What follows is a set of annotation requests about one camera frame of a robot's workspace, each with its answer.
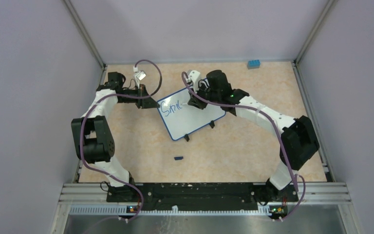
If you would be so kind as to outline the blue framed whiteboard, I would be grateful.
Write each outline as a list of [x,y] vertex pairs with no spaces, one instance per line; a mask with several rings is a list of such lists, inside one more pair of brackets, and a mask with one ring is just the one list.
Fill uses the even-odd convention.
[[188,89],[183,88],[157,101],[160,104],[158,113],[173,141],[189,141],[190,134],[206,126],[214,127],[215,121],[226,115],[226,111],[210,104],[203,110],[181,105],[189,101],[189,94]]

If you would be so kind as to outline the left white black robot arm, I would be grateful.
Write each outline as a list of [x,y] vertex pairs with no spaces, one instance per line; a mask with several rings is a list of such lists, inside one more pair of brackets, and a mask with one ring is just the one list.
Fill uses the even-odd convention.
[[131,185],[131,174],[115,156],[115,142],[108,124],[108,116],[119,103],[134,103],[139,109],[158,108],[159,104],[141,83],[146,73],[134,73],[133,88],[124,87],[126,77],[122,73],[108,73],[108,80],[98,86],[95,98],[80,118],[71,122],[77,157],[84,166],[102,173],[124,201],[135,199],[137,189]]

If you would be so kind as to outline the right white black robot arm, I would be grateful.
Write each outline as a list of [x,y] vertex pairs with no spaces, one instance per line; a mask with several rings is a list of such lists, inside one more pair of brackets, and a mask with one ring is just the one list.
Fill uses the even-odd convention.
[[188,105],[200,110],[208,105],[217,106],[277,137],[280,163],[266,182],[266,195],[272,201],[284,197],[285,187],[297,183],[299,170],[320,149],[311,119],[285,115],[257,101],[248,92],[233,89],[222,70],[209,72],[205,79],[196,70],[182,72],[181,77],[190,94]]

